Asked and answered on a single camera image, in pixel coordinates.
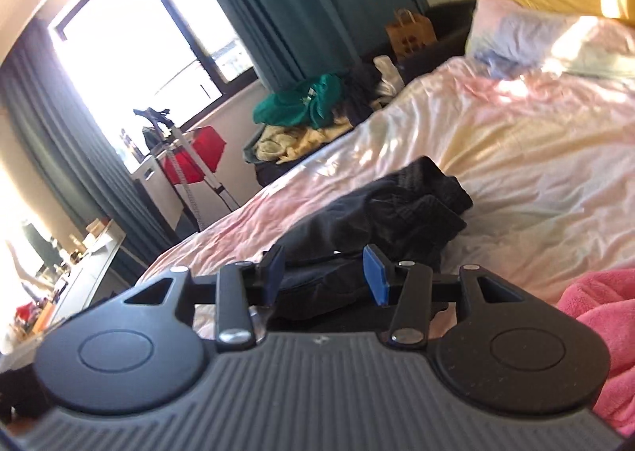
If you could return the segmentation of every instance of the metal screw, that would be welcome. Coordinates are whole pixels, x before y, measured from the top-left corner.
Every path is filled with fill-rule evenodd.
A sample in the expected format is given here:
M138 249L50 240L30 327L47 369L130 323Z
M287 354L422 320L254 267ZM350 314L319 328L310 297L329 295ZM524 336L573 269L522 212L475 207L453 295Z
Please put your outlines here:
M218 340L230 345L240 345L247 343L252 338L252 334L246 329L226 329L220 335Z
M423 333L412 327L404 327L397 329L391 338L401 345L415 345L423 340Z

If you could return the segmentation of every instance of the ribbed gray surface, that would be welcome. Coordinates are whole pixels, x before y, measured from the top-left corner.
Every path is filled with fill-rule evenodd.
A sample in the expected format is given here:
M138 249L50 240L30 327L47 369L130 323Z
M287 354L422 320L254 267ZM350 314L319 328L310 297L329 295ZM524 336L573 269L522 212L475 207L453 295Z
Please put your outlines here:
M270 334L220 356L199 387L134 417L48 416L26 441L46 451L608 451L620 437L590 412L548 421L480 412L420 355L373 334Z

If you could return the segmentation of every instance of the green clothing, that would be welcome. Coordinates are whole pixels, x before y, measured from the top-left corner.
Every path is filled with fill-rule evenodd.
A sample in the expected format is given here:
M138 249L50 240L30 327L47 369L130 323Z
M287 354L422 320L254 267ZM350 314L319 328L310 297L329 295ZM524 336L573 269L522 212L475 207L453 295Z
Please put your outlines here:
M253 110L253 122L280 127L328 127L333 124L333 106L341 96L342 82L336 75L305 80L261 101Z

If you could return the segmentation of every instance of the bed sheet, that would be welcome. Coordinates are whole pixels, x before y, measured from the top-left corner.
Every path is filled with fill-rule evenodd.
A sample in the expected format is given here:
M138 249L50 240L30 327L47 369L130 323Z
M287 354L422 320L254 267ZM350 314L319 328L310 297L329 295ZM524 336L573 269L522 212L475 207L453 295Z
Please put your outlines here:
M424 155L474 201L442 271L478 263L554 304L583 272L635 266L635 93L538 70L515 81L483 71L455 58L415 80L388 108L167 251L144 277L177 264L210 274L259 260L302 217ZM211 312L198 308L203 335ZM432 336L453 317L439 314Z

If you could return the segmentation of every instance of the pink towel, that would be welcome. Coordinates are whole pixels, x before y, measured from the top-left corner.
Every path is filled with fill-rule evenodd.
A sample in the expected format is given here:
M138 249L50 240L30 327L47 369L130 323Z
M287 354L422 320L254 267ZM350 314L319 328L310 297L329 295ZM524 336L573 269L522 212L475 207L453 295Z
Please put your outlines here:
M558 308L606 342L611 371L593 410L623 435L635 431L635 269L584 274Z

